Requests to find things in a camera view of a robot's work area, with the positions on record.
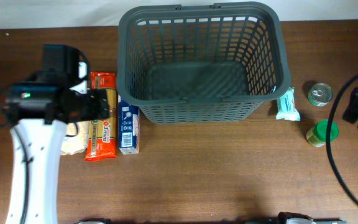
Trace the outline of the blue cardboard food box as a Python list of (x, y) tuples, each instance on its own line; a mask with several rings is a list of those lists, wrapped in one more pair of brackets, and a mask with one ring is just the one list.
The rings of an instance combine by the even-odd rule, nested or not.
[(123, 155), (138, 154), (140, 149), (140, 109), (118, 95), (119, 150)]

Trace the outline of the grey plastic mesh basket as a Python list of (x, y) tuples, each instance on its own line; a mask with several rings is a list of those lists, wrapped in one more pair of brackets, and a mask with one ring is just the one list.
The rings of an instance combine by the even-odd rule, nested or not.
[(290, 83), (265, 4), (140, 6), (119, 21), (117, 90), (153, 123), (239, 121)]

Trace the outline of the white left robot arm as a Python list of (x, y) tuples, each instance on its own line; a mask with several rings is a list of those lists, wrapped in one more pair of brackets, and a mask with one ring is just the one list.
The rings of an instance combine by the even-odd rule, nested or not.
[(13, 84), (4, 112), (13, 142), (6, 223), (57, 223), (61, 148), (70, 123), (107, 118), (104, 90), (76, 90), (90, 73), (37, 72)]

